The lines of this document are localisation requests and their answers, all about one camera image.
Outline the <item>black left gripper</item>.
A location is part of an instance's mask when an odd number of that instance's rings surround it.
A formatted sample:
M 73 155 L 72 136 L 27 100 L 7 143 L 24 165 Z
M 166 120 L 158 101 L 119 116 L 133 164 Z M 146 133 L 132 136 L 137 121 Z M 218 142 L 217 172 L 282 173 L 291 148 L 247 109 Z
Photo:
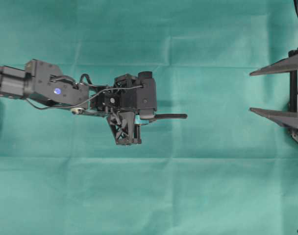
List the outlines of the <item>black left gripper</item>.
M 132 87 L 137 86 L 137 77 L 125 74 L 115 78 L 113 90 L 110 86 L 97 86 L 95 91 L 102 91 L 91 100 L 91 109 L 98 115 L 106 117 L 117 145 L 141 144 L 140 125 L 135 124 L 137 112 L 132 108 L 122 107 L 124 96 L 131 94 Z

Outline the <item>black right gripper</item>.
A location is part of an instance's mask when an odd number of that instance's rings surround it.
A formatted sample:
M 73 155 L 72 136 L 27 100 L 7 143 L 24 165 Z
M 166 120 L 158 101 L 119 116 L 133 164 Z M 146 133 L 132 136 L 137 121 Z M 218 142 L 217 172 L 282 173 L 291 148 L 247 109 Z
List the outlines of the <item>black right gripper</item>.
M 251 72 L 250 76 L 285 73 L 290 74 L 289 112 L 250 108 L 251 112 L 267 118 L 281 127 L 291 128 L 293 136 L 298 137 L 298 49 L 289 52 L 289 57 L 272 65 Z

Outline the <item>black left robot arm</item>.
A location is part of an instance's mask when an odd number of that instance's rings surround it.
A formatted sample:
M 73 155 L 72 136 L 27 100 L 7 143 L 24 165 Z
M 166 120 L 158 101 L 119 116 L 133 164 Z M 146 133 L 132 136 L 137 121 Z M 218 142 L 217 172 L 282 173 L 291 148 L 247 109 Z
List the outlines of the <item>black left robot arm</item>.
M 25 100 L 42 111 L 106 118 L 117 145 L 141 144 L 137 95 L 146 87 L 143 79 L 130 74 L 113 86 L 97 86 L 86 73 L 76 82 L 57 65 L 34 59 L 23 70 L 0 66 L 0 96 Z

